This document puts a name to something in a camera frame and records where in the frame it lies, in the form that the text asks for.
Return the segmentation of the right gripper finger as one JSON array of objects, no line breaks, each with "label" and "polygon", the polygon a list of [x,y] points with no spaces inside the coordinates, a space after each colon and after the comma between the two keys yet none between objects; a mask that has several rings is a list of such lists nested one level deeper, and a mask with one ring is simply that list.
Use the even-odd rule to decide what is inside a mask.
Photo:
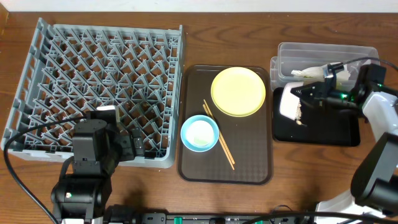
[{"label": "right gripper finger", "polygon": [[307,85],[294,87],[290,92],[300,99],[325,98],[326,85],[323,82],[314,82]]},{"label": "right gripper finger", "polygon": [[301,98],[300,101],[309,108],[325,108],[324,98]]}]

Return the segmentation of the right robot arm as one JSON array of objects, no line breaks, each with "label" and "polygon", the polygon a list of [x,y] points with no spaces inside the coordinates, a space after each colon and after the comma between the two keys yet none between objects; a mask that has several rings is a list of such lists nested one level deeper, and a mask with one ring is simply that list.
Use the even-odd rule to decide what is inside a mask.
[{"label": "right robot arm", "polygon": [[336,89],[343,63],[324,68],[324,80],[286,84],[280,113],[298,120],[300,106],[349,111],[371,125],[375,145],[354,173],[349,190],[317,204],[314,223],[380,223],[397,216],[397,91],[384,85],[386,68],[374,63],[359,69],[350,91]]}]

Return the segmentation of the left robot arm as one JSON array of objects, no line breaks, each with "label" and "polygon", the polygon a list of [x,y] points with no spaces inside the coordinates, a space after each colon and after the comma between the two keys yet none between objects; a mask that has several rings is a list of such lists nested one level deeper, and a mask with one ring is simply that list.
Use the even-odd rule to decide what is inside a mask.
[{"label": "left robot arm", "polygon": [[117,106],[100,106],[75,125],[72,149],[51,193],[53,215],[91,223],[104,215],[118,164],[144,155],[141,131],[121,126]]}]

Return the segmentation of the light blue bowl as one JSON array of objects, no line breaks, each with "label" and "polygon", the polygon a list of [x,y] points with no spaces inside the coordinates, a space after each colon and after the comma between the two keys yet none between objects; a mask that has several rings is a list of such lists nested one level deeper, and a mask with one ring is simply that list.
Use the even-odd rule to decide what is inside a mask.
[{"label": "light blue bowl", "polygon": [[182,124],[180,138],[189,150],[206,152],[218,142],[219,127],[209,116],[191,116]]}]

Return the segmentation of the white bowl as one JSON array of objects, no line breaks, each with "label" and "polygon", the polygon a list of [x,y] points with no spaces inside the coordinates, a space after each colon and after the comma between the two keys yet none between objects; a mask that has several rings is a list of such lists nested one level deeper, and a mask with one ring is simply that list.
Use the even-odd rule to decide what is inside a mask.
[{"label": "white bowl", "polygon": [[295,121],[295,114],[297,105],[300,102],[299,97],[291,94],[291,89],[294,87],[302,86],[303,82],[291,82],[287,83],[282,92],[282,98],[280,101],[279,112],[281,115]]}]

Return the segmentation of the yellow plate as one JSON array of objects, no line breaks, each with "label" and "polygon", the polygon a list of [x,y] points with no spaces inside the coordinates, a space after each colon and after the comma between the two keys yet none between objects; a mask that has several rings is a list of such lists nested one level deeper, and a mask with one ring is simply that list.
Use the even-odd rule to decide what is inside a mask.
[{"label": "yellow plate", "polygon": [[260,76],[244,67],[219,72],[212,81],[210,93],[214,105],[233,117],[254,114],[266,99],[266,87]]}]

